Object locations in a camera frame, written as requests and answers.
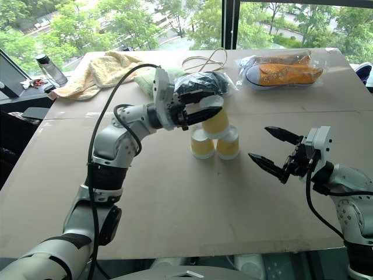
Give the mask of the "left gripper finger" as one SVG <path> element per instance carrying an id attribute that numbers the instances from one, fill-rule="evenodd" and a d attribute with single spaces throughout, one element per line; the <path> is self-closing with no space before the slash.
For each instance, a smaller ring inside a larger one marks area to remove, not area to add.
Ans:
<path id="1" fill-rule="evenodd" d="M 186 94 L 186 104 L 196 104 L 199 103 L 202 99 L 214 95 L 216 95 L 216 92 L 206 90 L 196 90 L 193 92 L 188 92 Z"/>
<path id="2" fill-rule="evenodd" d="M 204 122 L 215 115 L 217 115 L 222 110 L 222 106 L 209 106 L 203 108 L 199 111 L 196 111 L 191 114 L 186 115 L 186 124 L 187 125 L 194 125 L 197 123 Z"/>

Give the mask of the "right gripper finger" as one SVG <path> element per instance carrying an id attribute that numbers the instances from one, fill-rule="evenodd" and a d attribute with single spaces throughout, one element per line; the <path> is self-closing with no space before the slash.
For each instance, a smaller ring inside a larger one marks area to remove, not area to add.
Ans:
<path id="1" fill-rule="evenodd" d="M 248 156 L 256 163 L 262 170 L 275 176 L 281 183 L 286 184 L 289 178 L 289 173 L 283 167 L 276 166 L 273 161 L 264 156 L 254 153 L 248 153 Z"/>
<path id="2" fill-rule="evenodd" d="M 267 126 L 265 130 L 270 133 L 271 136 L 275 137 L 276 139 L 282 142 L 288 142 L 292 145 L 297 145 L 303 139 L 303 136 L 296 135 L 286 129 L 274 127 L 274 126 Z"/>

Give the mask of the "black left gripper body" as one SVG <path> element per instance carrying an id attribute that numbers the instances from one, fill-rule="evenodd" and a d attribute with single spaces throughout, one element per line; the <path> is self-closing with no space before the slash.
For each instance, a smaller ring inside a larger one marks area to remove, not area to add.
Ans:
<path id="1" fill-rule="evenodd" d="M 188 111 L 187 107 L 189 105 L 196 105 L 196 104 L 186 104 L 186 94 L 187 93 L 173 93 L 173 97 L 170 101 L 170 116 L 173 124 L 181 128 L 183 131 L 186 131 L 189 129 L 189 126 L 186 124 L 186 116 L 187 114 L 194 113 L 196 111 Z"/>

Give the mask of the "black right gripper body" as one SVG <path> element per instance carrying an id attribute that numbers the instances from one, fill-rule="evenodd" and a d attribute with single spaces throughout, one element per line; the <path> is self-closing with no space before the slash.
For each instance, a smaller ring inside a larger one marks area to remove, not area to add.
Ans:
<path id="1" fill-rule="evenodd" d="M 305 137 L 299 137 L 295 150 L 287 157 L 283 171 L 287 176 L 304 177 L 314 171 L 320 159 L 320 152 L 305 144 Z"/>

